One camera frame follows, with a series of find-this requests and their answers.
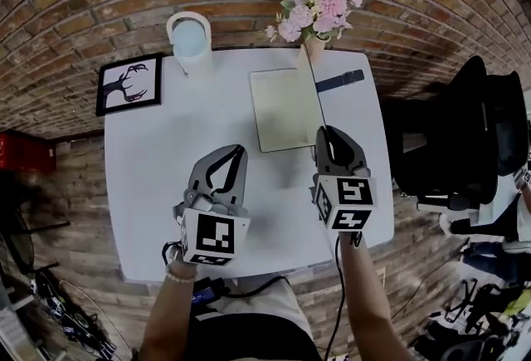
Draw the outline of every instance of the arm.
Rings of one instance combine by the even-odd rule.
[[[531,213],[531,189],[529,189],[528,184],[525,184],[522,187],[522,197],[524,198],[525,207],[528,209],[528,212]]]
[[[339,233],[348,320],[363,361],[409,361],[412,357],[397,336],[391,309],[365,241],[350,245],[350,233]]]
[[[196,267],[173,261],[170,271],[182,279],[193,278]],[[188,338],[193,283],[166,278],[149,314],[139,361],[179,361]]]

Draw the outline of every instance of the white table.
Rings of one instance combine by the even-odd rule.
[[[163,60],[162,105],[105,118],[105,174],[114,239],[129,281],[161,281],[166,241],[180,237],[172,206],[183,200],[193,165],[214,149],[242,144],[248,153],[243,206],[251,226],[243,253],[202,274],[252,276],[332,259],[309,187],[311,149],[263,154],[258,144],[249,73],[295,68],[298,49],[214,51],[216,76],[187,80],[173,57]],[[325,51],[316,81],[362,69],[365,80],[319,93],[326,124],[364,149],[378,181],[378,207],[364,228],[369,246],[394,232],[392,185],[380,105],[364,54]]]
[[[498,188],[492,202],[487,205],[480,205],[479,221],[476,225],[492,224],[504,213],[508,205],[516,198],[519,191],[514,185],[513,174],[506,177],[498,176]]]

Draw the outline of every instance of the bracelet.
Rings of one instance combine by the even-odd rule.
[[[193,283],[196,280],[195,276],[192,278],[177,277],[170,271],[169,265],[166,266],[166,277],[169,278],[171,281],[174,281],[175,283],[183,284],[183,285]]]

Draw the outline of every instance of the red box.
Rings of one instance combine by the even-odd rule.
[[[1,133],[0,169],[50,173],[56,169],[56,145],[16,131]]]

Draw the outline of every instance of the black shirt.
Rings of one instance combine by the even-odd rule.
[[[184,359],[242,358],[321,360],[305,331],[275,315],[231,314],[190,321]]]

